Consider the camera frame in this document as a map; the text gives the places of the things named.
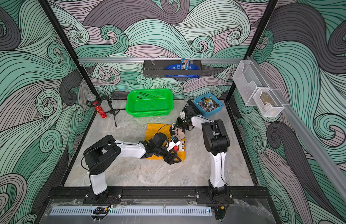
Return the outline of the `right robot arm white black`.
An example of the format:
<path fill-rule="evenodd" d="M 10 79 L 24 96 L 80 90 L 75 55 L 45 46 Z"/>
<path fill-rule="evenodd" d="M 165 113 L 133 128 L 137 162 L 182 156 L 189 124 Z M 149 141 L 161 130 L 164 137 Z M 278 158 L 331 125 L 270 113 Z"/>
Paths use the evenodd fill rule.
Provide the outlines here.
<path fill-rule="evenodd" d="M 179 113 L 176 126 L 187 130 L 199 128 L 203 142 L 210 154 L 210 177 L 208 180 L 208 196 L 213 202 L 220 202 L 229 196 L 230 185 L 225 180 L 225 159 L 230 139 L 221 119 L 211 120 L 203 117 L 194 105 L 186 105 Z"/>

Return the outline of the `yellow pillowcase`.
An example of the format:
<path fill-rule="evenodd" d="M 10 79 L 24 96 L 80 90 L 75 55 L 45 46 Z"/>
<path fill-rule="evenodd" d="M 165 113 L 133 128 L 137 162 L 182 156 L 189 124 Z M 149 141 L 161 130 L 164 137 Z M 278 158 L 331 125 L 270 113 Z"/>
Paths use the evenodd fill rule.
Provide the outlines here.
<path fill-rule="evenodd" d="M 176 137 L 180 144 L 175 145 L 173 150 L 182 161 L 186 159 L 186 131 L 184 129 L 178 128 L 173 124 L 148 123 L 145 141 L 150 140 L 157 133 L 163 133 L 167 137 L 167 140 L 163 143 L 164 147 L 168 147 L 172 137 Z"/>

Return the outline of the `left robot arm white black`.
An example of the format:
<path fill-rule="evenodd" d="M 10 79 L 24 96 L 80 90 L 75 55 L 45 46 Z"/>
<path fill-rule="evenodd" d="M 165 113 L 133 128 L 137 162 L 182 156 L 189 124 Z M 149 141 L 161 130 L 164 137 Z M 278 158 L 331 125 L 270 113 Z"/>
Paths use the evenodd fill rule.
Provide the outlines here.
<path fill-rule="evenodd" d="M 155 155 L 163 158 L 169 165 L 182 162 L 174 150 L 179 141 L 171 141 L 172 146 L 170 146 L 167 140 L 164 133 L 157 133 L 151 139 L 137 143 L 118 141 L 112 135 L 107 135 L 87 148 L 83 152 L 80 165 L 88 172 L 94 202 L 98 204 L 111 202 L 105 172 L 117 158 L 147 159 Z"/>

